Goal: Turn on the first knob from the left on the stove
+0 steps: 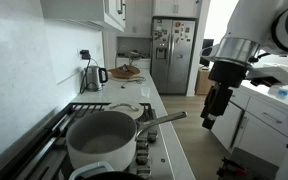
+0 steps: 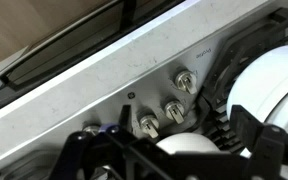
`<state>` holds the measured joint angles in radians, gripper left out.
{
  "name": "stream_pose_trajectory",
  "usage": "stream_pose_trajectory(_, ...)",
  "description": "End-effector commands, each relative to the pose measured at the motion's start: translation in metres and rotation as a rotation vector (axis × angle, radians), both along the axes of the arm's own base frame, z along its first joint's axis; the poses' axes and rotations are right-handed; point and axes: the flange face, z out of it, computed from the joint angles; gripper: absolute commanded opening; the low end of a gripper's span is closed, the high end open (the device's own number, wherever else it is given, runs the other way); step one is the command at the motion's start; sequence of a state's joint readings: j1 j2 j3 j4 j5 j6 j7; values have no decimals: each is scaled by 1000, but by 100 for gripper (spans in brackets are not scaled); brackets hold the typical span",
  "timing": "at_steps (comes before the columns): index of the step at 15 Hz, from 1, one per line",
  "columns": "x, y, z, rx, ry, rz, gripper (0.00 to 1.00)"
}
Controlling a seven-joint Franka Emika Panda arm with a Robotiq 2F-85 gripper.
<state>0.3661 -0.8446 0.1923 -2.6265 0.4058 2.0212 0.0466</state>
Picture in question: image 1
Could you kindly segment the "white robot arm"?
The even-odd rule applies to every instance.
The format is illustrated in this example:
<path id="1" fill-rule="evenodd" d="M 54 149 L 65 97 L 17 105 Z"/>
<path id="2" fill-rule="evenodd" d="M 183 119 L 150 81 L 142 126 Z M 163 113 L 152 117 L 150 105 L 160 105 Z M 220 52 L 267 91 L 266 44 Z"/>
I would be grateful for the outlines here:
<path id="1" fill-rule="evenodd" d="M 223 115 L 233 90 L 244 80 L 252 85 L 288 85 L 278 67 L 254 68 L 267 55 L 288 56 L 288 0 L 239 0 L 220 43 L 201 52 L 213 63 L 214 82 L 204 103 L 202 126 L 211 129 Z"/>

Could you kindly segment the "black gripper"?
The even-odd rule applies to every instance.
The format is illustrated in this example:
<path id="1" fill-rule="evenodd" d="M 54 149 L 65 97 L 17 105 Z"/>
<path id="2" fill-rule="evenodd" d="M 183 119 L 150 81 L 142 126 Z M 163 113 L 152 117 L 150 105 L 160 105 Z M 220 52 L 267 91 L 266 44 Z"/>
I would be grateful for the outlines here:
<path id="1" fill-rule="evenodd" d="M 250 65 L 242 66 L 225 61 L 216 61 L 210 71 L 208 79 L 214 82 L 204 101 L 201 117 L 202 126 L 211 130 L 216 118 L 224 114 L 233 91 L 238 88 L 251 69 Z"/>

